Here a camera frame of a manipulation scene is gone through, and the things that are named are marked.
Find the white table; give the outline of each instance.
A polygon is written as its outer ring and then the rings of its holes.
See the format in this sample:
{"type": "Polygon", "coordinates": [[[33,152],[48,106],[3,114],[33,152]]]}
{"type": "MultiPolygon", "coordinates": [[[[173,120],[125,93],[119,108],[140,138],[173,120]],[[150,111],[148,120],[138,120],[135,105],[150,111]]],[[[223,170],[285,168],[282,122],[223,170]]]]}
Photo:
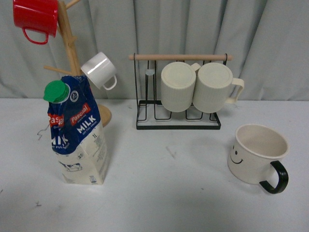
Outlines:
{"type": "Polygon", "coordinates": [[[309,102],[239,101],[218,112],[220,130],[136,130],[135,100],[98,100],[112,155],[102,186],[64,183],[51,149],[48,103],[0,99],[1,232],[307,232],[309,102]],[[289,141],[289,184],[266,193],[227,166],[245,123],[289,141]]]}

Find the gray curtain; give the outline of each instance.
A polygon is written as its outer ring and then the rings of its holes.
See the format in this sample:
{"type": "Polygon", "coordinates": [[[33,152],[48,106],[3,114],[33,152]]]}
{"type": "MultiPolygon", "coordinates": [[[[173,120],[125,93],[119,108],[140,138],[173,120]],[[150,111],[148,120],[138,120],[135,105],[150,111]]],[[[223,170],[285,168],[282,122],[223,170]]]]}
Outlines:
{"type": "MultiPolygon", "coordinates": [[[[12,5],[0,2],[0,97],[42,98],[63,76],[43,66],[70,70],[64,45],[59,34],[30,43],[14,26],[12,5]]],[[[80,64],[102,51],[117,68],[114,89],[91,83],[98,99],[135,98],[130,54],[228,53],[233,76],[245,81],[241,100],[308,101],[308,12],[308,0],[81,0],[68,9],[80,64]]],[[[166,64],[158,63],[158,78],[166,64]]],[[[137,65],[144,94],[147,63],[137,65]]]]}

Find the milk carton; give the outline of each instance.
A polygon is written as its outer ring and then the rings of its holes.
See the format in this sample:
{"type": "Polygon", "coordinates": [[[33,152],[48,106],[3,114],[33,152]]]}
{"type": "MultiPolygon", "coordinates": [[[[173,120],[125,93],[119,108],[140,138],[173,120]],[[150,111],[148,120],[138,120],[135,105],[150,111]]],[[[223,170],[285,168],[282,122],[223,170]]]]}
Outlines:
{"type": "Polygon", "coordinates": [[[44,99],[49,101],[52,149],[65,181],[103,184],[110,156],[87,77],[64,76],[49,83],[44,99]]]}

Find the mug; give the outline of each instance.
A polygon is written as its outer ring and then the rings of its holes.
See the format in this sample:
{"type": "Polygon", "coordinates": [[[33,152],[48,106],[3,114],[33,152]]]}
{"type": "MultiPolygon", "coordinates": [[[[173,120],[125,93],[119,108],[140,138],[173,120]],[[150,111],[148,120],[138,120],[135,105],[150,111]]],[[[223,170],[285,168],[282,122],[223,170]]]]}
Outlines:
{"type": "Polygon", "coordinates": [[[267,192],[275,194],[284,191],[289,176],[281,164],[288,154],[286,139],[275,130],[262,125],[245,124],[237,128],[236,141],[228,157],[232,174],[248,184],[260,184],[267,192]],[[267,180],[278,173],[277,186],[267,180]]]}
{"type": "Polygon", "coordinates": [[[15,26],[23,30],[24,36],[34,44],[46,44],[48,35],[56,36],[58,20],[57,0],[13,0],[15,26]],[[34,41],[26,30],[45,34],[45,41],[34,41]]]}
{"type": "Polygon", "coordinates": [[[161,103],[171,112],[188,109],[196,81],[196,71],[201,66],[184,62],[173,62],[165,66],[161,73],[161,103]]]}
{"type": "Polygon", "coordinates": [[[104,87],[106,90],[111,90],[117,84],[117,70],[110,59],[108,59],[108,57],[103,52],[99,52],[94,57],[92,57],[81,67],[81,69],[99,89],[104,87]],[[105,84],[112,77],[114,78],[114,83],[112,86],[106,87],[105,84]]]}
{"type": "Polygon", "coordinates": [[[204,113],[219,111],[224,103],[235,103],[244,88],[242,79],[233,78],[231,70],[220,63],[203,65],[197,73],[193,105],[204,113]],[[232,85],[240,86],[236,97],[229,98],[232,85]]]}

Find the white mug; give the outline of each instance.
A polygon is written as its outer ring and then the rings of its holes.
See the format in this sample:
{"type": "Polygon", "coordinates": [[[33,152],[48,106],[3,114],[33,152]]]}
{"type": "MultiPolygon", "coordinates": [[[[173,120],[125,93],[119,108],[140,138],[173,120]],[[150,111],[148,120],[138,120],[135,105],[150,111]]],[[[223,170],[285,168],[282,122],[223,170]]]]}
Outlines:
{"type": "Polygon", "coordinates": [[[110,59],[108,59],[108,57],[103,52],[99,52],[94,57],[92,57],[81,67],[81,69],[99,89],[104,87],[106,90],[111,90],[117,84],[117,70],[110,59]],[[105,84],[112,77],[114,78],[113,85],[106,87],[105,84]]]}
{"type": "Polygon", "coordinates": [[[188,109],[196,81],[196,71],[201,66],[184,62],[173,62],[165,66],[161,73],[161,102],[171,112],[188,109]]]}
{"type": "Polygon", "coordinates": [[[280,161],[288,154],[286,139],[262,125],[245,124],[237,128],[236,141],[228,156],[228,167],[238,179],[260,184],[270,193],[282,192],[288,184],[288,173],[280,161]],[[279,181],[274,188],[268,180],[277,171],[279,181]]]}
{"type": "Polygon", "coordinates": [[[233,78],[231,70],[220,63],[203,65],[197,73],[193,105],[204,113],[219,111],[224,103],[235,103],[244,88],[242,79],[233,78]],[[229,98],[232,85],[240,86],[236,97],[229,98]]]}

